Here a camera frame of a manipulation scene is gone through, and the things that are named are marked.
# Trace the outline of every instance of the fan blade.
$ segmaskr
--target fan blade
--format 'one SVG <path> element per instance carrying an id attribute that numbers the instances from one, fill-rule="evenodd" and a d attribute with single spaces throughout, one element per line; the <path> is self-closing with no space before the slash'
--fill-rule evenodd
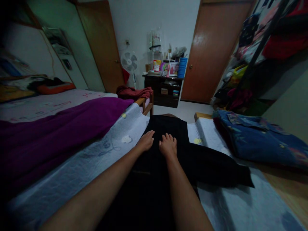
<path id="1" fill-rule="evenodd" d="M 135 55 L 132 55 L 131 61 L 137 61 L 137 57 Z"/>
<path id="2" fill-rule="evenodd" d="M 136 70 L 137 69 L 137 64 L 136 63 L 132 63 L 132 66 L 134 66 L 134 69 Z"/>
<path id="3" fill-rule="evenodd" d="M 124 65 L 127 65 L 127 62 L 126 62 L 125 59 L 122 59 L 122 65 L 123 65 L 123 66 L 124 66 Z"/>
<path id="4" fill-rule="evenodd" d="M 126 53 L 125 53 L 125 58 L 126 58 L 126 59 L 129 59 L 129 54 L 130 54 L 129 52 L 126 52 Z"/>
<path id="5" fill-rule="evenodd" d="M 127 69 L 128 67 L 129 67 L 129 65 L 128 65 L 128 64 L 123 65 L 123 68 L 124 68 L 124 69 Z"/>

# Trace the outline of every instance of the white floor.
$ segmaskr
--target white floor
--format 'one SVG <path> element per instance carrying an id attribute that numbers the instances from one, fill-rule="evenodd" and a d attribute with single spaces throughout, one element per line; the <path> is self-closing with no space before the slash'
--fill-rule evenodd
<path id="1" fill-rule="evenodd" d="M 183 101 L 179 101 L 177 108 L 154 105 L 154 115 L 170 113 L 186 121 L 188 124 L 195 122 L 194 115 L 196 112 L 212 114 L 213 111 L 214 109 L 211 105 Z"/>

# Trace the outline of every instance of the electric fan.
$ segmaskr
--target electric fan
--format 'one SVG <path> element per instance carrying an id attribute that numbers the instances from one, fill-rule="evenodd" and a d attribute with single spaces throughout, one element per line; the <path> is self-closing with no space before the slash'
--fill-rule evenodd
<path id="1" fill-rule="evenodd" d="M 134 86 L 136 89 L 136 77 L 135 77 L 135 71 L 137 70 L 139 66 L 139 60 L 133 51 L 125 51 L 121 55 L 121 64 L 122 67 L 130 74 L 133 75 L 134 80 Z"/>

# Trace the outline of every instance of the blue denim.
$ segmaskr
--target blue denim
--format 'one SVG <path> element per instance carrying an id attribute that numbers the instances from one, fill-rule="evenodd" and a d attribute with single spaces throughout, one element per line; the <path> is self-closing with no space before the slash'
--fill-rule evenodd
<path id="1" fill-rule="evenodd" d="M 308 170 L 308 146 L 301 139 L 262 117 L 224 110 L 217 113 L 231 137 L 236 156 Z"/>

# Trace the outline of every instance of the box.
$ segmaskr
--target box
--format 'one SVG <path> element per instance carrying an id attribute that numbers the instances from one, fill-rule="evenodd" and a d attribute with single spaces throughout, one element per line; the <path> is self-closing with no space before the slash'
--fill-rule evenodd
<path id="1" fill-rule="evenodd" d="M 179 91 L 178 90 L 173 90 L 173 96 L 179 97 Z"/>
<path id="2" fill-rule="evenodd" d="M 168 89 L 167 89 L 167 88 L 162 88 L 161 91 L 160 91 L 160 93 L 161 93 L 162 95 L 168 95 Z"/>

